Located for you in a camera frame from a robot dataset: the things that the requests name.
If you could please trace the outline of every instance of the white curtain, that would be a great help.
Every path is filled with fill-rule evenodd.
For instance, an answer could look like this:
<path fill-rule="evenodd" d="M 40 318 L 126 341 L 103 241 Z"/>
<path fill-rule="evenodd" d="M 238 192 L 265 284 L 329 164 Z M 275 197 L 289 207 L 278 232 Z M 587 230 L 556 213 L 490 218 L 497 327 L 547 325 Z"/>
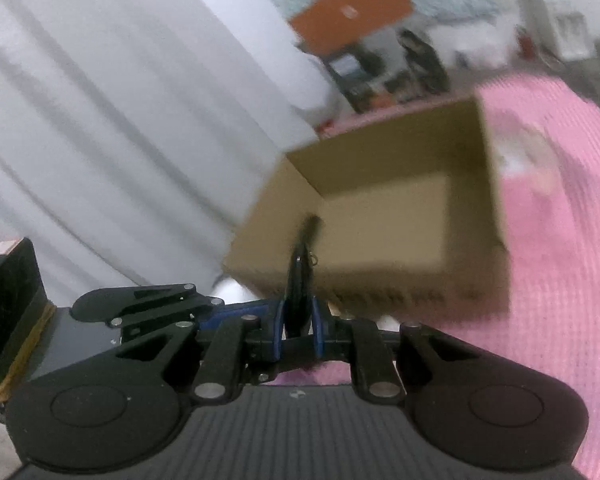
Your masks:
<path fill-rule="evenodd" d="M 280 150 L 313 138 L 200 0 L 0 0 L 0 238 L 32 238 L 58 305 L 209 293 Z"/>

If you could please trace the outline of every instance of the silver bolt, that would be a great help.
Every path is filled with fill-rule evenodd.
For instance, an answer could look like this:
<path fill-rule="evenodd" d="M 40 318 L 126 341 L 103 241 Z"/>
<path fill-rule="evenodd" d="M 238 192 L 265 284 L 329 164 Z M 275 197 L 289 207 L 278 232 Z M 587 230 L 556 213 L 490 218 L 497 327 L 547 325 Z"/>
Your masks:
<path fill-rule="evenodd" d="M 225 391 L 225 387 L 218 383 L 202 383 L 193 390 L 202 399 L 217 399 L 218 397 L 222 397 Z"/>
<path fill-rule="evenodd" d="M 400 386 L 380 381 L 379 383 L 373 383 L 369 387 L 369 393 L 374 397 L 379 397 L 381 399 L 391 399 L 391 397 L 395 397 L 400 393 Z"/>

